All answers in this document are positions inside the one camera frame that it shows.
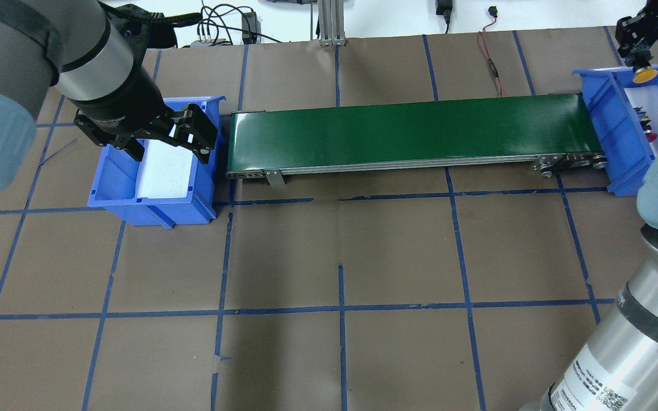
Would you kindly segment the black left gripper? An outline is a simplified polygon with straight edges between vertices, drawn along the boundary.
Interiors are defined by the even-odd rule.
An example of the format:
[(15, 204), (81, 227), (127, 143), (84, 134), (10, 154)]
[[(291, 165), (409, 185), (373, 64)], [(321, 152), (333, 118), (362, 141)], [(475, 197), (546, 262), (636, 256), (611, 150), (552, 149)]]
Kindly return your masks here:
[(108, 98), (74, 100), (74, 124), (96, 146), (113, 146), (134, 161), (145, 153), (139, 139), (160, 140), (190, 151), (201, 164), (209, 164), (218, 130), (197, 104), (175, 110), (159, 94), (126, 94)]

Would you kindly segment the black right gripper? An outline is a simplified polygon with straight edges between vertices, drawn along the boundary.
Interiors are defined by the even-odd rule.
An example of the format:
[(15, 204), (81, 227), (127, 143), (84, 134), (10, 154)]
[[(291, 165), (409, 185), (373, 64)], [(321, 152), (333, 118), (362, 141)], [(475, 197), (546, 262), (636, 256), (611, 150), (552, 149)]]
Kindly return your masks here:
[(648, 1), (637, 15), (619, 19), (615, 39), (621, 58), (633, 58), (637, 49), (650, 49), (658, 40), (658, 1)]

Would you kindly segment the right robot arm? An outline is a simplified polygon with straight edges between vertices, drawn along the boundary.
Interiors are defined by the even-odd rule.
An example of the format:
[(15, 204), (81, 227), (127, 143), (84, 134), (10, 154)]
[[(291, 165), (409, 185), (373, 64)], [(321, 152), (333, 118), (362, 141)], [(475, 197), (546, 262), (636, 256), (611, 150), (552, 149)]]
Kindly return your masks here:
[(618, 20), (621, 67), (578, 70), (609, 161), (609, 192), (637, 196), (647, 257), (569, 367), (523, 410), (658, 410), (658, 1)]

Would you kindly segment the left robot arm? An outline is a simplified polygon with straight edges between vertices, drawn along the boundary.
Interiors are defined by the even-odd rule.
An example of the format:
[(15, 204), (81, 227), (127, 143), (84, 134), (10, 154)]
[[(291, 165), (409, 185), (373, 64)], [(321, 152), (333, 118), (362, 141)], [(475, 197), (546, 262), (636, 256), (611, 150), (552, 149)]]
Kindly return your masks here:
[(208, 163), (217, 126), (195, 103), (168, 107), (143, 68), (146, 50), (175, 45), (175, 29), (199, 21), (101, 1), (0, 1), (0, 191), (34, 143), (51, 87), (75, 105), (76, 127), (96, 146), (139, 162), (143, 140), (157, 140)]

